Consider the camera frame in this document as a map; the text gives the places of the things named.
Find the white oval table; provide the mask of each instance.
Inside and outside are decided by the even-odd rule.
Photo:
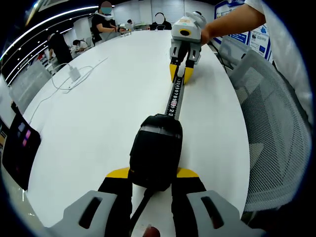
[[[59,90],[40,105],[31,126],[40,132],[42,142],[27,197],[44,226],[56,224],[67,206],[98,190],[108,173],[129,166],[141,123],[165,112],[172,88],[170,39],[170,31],[139,31],[92,48],[70,64],[82,68],[108,59],[70,93]],[[65,66],[54,76],[57,85],[68,77],[68,70]],[[48,81],[27,108],[26,120],[54,91]],[[207,190],[218,192],[241,215],[249,183],[246,127],[230,80],[207,45],[185,85],[179,121],[183,127],[179,166],[196,172]],[[143,188],[133,186],[133,212],[143,193]],[[149,224],[161,236],[175,236],[170,188],[152,197],[133,236],[142,236]]]

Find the chair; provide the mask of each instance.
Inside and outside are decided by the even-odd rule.
[[[87,43],[88,47],[91,48],[91,46],[93,46],[93,45],[92,45],[92,37],[88,37],[88,38],[86,39],[86,43]]]
[[[239,40],[224,36],[218,51],[223,58],[225,66],[234,69],[250,49],[248,45]]]
[[[262,56],[249,51],[230,75],[248,133],[250,180],[245,211],[290,202],[312,149],[307,115],[293,88]]]

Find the led strip light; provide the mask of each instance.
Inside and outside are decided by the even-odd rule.
[[[11,84],[11,82],[13,81],[13,79],[15,79],[15,77],[19,74],[19,72],[33,59],[35,58],[40,52],[42,52],[43,50],[45,50],[46,48],[48,48],[48,46],[44,47],[43,49],[41,49],[39,52],[37,52],[32,58],[30,58],[29,61],[26,62],[26,64],[20,68],[20,70],[14,75],[14,77],[12,77],[11,81],[9,82],[8,85]]]
[[[87,7],[82,7],[82,8],[78,8],[78,9],[74,9],[74,10],[70,10],[70,11],[65,11],[63,13],[60,13],[58,15],[52,16],[40,23],[38,23],[37,25],[33,26],[32,28],[30,28],[29,30],[27,30],[26,32],[24,32],[19,38],[17,38],[3,53],[3,55],[0,57],[0,60],[2,60],[2,58],[5,56],[6,53],[8,53],[8,51],[18,42],[20,41],[24,36],[26,36],[29,32],[31,32],[32,30],[36,29],[37,27],[45,24],[46,22],[53,20],[57,17],[72,13],[72,12],[76,12],[76,11],[82,11],[82,10],[88,10],[88,9],[94,9],[94,8],[98,8],[98,6],[87,6]]]
[[[11,71],[11,73],[6,77],[6,79],[5,79],[5,81],[7,81],[8,79],[9,79],[9,77],[11,76],[11,74],[13,73],[13,71],[21,64],[21,63],[23,63],[24,62],[24,60],[28,57],[28,56],[30,56],[31,55],[31,53],[33,53],[35,50],[37,50],[39,47],[41,47],[43,44],[45,44],[47,42],[47,40],[46,41],[44,41],[43,43],[41,43],[39,46],[37,46],[35,49],[33,49],[28,55],[26,55],[16,66],[15,66],[15,68]]]

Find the person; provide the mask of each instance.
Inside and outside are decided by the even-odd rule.
[[[66,44],[64,37],[60,33],[56,32],[49,34],[47,40],[50,60],[53,58],[54,52],[60,64],[69,63],[70,61],[72,61],[73,58],[69,51],[68,45]]]
[[[156,15],[155,15],[156,19],[157,17],[163,17],[164,21],[162,24],[157,24],[157,20],[150,26],[150,30],[172,30],[172,26],[170,24],[170,22],[167,22],[166,21],[166,18],[164,16],[164,14],[162,12],[158,12]]]
[[[313,94],[303,59],[286,27],[261,0],[246,0],[234,11],[208,23],[201,32],[201,43],[206,44],[214,37],[251,31],[265,23],[276,69],[293,87],[313,126]]]
[[[131,29],[131,30],[134,30],[134,23],[132,22],[132,20],[129,19],[129,20],[127,21],[127,23],[130,25],[130,29]]]
[[[86,48],[88,48],[88,44],[84,40],[74,40],[73,45],[76,46],[76,52],[83,52]]]
[[[101,4],[102,3],[99,3],[98,13],[105,16],[106,14],[104,14],[101,10]],[[91,20],[92,33],[93,33],[92,41],[94,44],[102,40],[100,33],[111,33],[111,32],[123,31],[123,29],[119,29],[117,26],[115,26],[114,20],[107,20],[105,17],[99,14],[94,14]]]

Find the power adapter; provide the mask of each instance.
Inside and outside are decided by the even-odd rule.
[[[79,70],[76,67],[73,68],[72,66],[70,66],[69,76],[73,81],[76,81],[81,77]]]

